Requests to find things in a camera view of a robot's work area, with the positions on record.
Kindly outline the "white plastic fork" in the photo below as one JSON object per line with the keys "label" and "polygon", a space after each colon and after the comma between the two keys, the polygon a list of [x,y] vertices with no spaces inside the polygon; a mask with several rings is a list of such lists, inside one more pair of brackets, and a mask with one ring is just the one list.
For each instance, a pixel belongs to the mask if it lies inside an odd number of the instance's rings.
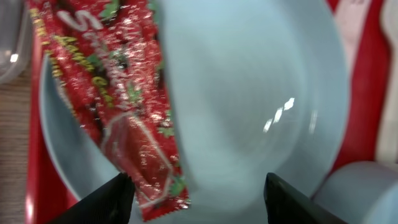
{"label": "white plastic fork", "polygon": [[339,0],[335,9],[335,22],[341,35],[350,76],[353,75],[370,5],[371,0]]}

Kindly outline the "white plastic spoon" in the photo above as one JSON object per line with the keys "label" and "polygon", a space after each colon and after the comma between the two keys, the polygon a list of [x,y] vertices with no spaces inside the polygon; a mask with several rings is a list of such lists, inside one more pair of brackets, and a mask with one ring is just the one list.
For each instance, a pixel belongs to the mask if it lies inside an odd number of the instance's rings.
{"label": "white plastic spoon", "polygon": [[376,160],[397,162],[397,0],[387,0],[382,7],[381,25],[391,47],[391,69],[376,144]]}

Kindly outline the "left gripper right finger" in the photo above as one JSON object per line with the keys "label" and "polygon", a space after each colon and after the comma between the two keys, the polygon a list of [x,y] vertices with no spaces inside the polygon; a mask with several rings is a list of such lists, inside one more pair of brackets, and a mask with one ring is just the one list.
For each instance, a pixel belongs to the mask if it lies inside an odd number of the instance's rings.
{"label": "left gripper right finger", "polygon": [[269,224],[346,224],[275,173],[268,173],[264,201]]}

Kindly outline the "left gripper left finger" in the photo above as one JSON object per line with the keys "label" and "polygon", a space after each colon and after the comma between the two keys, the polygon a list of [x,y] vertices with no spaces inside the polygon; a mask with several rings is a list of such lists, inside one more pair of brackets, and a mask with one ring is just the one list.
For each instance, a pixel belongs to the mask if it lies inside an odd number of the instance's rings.
{"label": "left gripper left finger", "polygon": [[49,224],[128,224],[135,185],[120,173]]}

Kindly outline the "light blue bowl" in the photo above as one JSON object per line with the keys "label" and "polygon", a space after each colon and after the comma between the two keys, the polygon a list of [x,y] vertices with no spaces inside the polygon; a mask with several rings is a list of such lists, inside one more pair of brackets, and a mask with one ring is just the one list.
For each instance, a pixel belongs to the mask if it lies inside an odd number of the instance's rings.
{"label": "light blue bowl", "polygon": [[346,223],[397,224],[397,171],[370,161],[348,164],[327,178],[314,201]]}

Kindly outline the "red snack wrapper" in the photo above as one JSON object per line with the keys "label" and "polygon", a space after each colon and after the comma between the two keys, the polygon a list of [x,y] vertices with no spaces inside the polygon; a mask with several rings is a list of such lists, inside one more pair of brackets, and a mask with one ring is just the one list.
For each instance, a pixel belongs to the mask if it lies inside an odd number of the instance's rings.
{"label": "red snack wrapper", "polygon": [[188,208],[155,4],[29,5],[59,95],[103,155],[132,179],[144,221]]}

